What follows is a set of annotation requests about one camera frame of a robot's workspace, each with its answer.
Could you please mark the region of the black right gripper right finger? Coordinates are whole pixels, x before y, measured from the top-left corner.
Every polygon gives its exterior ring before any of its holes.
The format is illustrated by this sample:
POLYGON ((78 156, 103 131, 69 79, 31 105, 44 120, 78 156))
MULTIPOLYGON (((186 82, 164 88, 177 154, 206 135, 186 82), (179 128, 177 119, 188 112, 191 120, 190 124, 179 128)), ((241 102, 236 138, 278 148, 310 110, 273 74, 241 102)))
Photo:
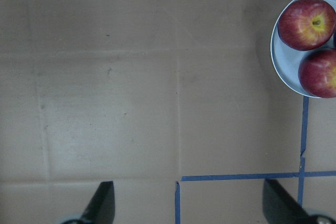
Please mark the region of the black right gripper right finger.
POLYGON ((315 217, 308 215, 275 179, 264 180, 262 203, 268 223, 315 223, 315 217))

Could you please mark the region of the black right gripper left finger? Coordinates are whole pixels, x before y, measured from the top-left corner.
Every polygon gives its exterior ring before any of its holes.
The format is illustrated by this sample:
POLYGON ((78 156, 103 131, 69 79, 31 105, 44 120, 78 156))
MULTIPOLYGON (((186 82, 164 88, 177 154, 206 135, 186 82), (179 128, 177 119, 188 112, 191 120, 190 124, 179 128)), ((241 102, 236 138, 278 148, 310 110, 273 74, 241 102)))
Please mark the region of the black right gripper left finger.
POLYGON ((80 217, 80 223, 111 224, 115 217, 115 196, 113 181, 101 182, 95 194, 80 217))

